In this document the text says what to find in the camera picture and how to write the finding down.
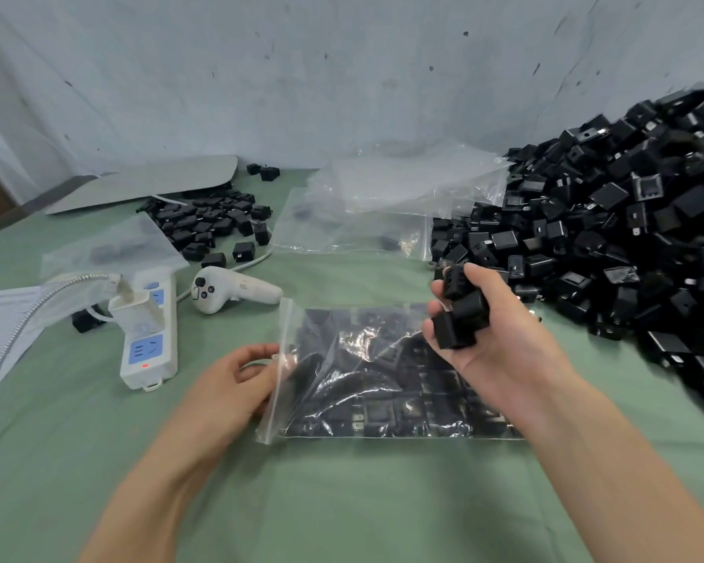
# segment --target hand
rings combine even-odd
[[[206,369],[157,436],[153,454],[177,459],[183,470],[218,461],[276,386],[277,360],[268,366],[251,362],[278,352],[278,344],[244,346]]]
[[[448,361],[491,407],[508,417],[519,430],[531,422],[554,382],[576,376],[568,358],[553,336],[530,314],[522,302],[493,270],[466,264],[465,275],[482,289],[490,304],[490,327],[477,332],[478,344],[462,350],[442,350],[435,340],[432,320],[422,333],[438,355]],[[443,281],[433,282],[432,292],[441,302]],[[443,312],[432,300],[428,313]]]

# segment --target right hand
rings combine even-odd
[[[550,332],[529,313],[496,271],[471,263],[464,270],[490,304],[490,327],[475,334],[476,346],[462,350],[442,350],[435,339],[432,320],[422,324],[422,333],[431,348],[490,407],[521,430],[524,419],[541,414],[544,401],[552,397],[558,382],[578,376]],[[449,302],[443,298],[443,281],[434,281],[431,290],[448,306]],[[441,302],[429,302],[431,316],[444,311]]]

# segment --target power socket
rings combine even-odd
[[[164,330],[140,337],[125,336],[120,377],[131,389],[153,391],[177,373],[177,301],[175,277],[162,269],[136,273],[134,290],[148,290],[162,309]]]

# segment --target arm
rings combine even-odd
[[[92,561],[174,561],[190,501],[276,384],[276,344],[240,348],[200,375],[125,477],[81,554]]]
[[[441,350],[486,402],[526,436],[598,563],[703,561],[704,509],[644,436],[584,381],[552,335],[494,271],[465,273],[490,304],[478,345]],[[443,283],[433,283],[441,298]],[[429,312],[442,312],[431,302]]]

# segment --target forearm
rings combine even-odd
[[[184,461],[154,443],[113,494],[79,560],[174,561],[180,522],[216,463]]]
[[[598,563],[704,561],[704,509],[607,397],[554,383],[524,431]]]

